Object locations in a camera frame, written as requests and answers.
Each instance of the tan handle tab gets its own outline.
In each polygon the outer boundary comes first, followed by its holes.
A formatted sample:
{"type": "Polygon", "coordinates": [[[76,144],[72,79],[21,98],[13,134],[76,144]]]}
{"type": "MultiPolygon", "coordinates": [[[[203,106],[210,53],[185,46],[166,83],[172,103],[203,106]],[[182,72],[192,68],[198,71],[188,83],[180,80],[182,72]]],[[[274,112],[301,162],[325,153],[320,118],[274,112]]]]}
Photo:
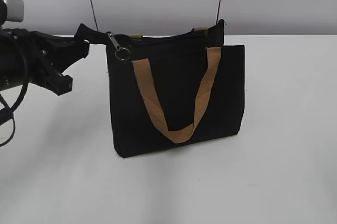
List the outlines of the tan handle tab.
{"type": "Polygon", "coordinates": [[[143,35],[141,34],[128,35],[128,37],[134,38],[134,39],[143,39],[143,35]]]}
{"type": "Polygon", "coordinates": [[[203,31],[204,34],[205,34],[205,37],[207,37],[208,34],[209,34],[209,28],[207,28],[207,27],[196,27],[196,28],[193,28],[193,32],[198,32],[198,31],[203,31]]]}
{"type": "Polygon", "coordinates": [[[208,67],[201,80],[198,92],[196,94],[194,121],[187,127],[177,131],[168,130],[164,112],[155,90],[149,60],[141,59],[132,61],[138,87],[143,97],[144,104],[147,113],[152,121],[152,124],[172,142],[180,144],[189,140],[192,137],[201,118],[206,112],[220,59],[221,47],[207,48],[208,67]]]}

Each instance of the metal ring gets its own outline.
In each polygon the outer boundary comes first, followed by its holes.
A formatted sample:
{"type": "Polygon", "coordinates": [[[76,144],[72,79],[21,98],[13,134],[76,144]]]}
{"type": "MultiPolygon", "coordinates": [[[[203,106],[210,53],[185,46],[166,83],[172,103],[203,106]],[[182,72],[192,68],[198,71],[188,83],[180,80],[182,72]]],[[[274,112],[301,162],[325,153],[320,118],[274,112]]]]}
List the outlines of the metal ring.
{"type": "Polygon", "coordinates": [[[127,49],[127,48],[120,47],[119,49],[117,49],[117,50],[115,51],[115,57],[116,57],[119,61],[127,61],[127,60],[130,59],[130,56],[131,56],[131,52],[130,52],[130,50],[127,49]],[[122,51],[122,50],[126,50],[126,51],[127,51],[127,53],[128,53],[128,57],[127,57],[127,58],[121,58],[121,57],[118,57],[118,52],[120,52],[120,51],[122,51]]]}

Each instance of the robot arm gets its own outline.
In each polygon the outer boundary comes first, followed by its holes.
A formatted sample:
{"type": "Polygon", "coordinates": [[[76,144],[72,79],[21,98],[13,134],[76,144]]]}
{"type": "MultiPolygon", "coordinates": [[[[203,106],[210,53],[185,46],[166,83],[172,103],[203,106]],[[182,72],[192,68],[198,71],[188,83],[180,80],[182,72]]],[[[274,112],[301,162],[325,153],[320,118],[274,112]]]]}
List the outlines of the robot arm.
{"type": "Polygon", "coordinates": [[[57,95],[72,90],[73,79],[62,72],[89,52],[89,43],[70,37],[57,37],[26,29],[1,29],[5,21],[22,22],[24,3],[22,0],[0,0],[0,91],[22,85],[18,99],[12,107],[0,94],[0,126],[13,121],[13,112],[22,102],[28,83],[41,86],[57,95]]]}

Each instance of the white table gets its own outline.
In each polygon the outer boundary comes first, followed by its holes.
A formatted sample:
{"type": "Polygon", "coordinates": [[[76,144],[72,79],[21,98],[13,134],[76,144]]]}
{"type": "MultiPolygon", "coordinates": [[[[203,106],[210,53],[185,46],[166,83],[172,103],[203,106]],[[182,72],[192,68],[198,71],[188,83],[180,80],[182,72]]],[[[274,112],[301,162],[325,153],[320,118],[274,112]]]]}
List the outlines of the white table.
{"type": "Polygon", "coordinates": [[[227,139],[119,158],[101,45],[66,71],[71,93],[31,85],[0,149],[0,223],[337,223],[337,36],[225,41],[246,45],[243,124],[227,139]]]}

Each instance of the black tote bag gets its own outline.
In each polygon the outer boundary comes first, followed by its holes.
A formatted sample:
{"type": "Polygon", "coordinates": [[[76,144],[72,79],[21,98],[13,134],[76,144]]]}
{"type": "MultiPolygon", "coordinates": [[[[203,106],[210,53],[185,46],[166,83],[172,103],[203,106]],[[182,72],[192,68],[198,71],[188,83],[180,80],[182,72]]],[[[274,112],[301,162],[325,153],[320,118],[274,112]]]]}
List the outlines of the black tote bag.
{"type": "Polygon", "coordinates": [[[77,39],[106,44],[113,141],[121,157],[239,132],[244,112],[244,46],[219,44],[223,42],[221,22],[218,26],[215,39],[209,37],[212,28],[167,40],[116,35],[131,52],[124,62],[116,59],[106,34],[80,26],[77,39]]]}

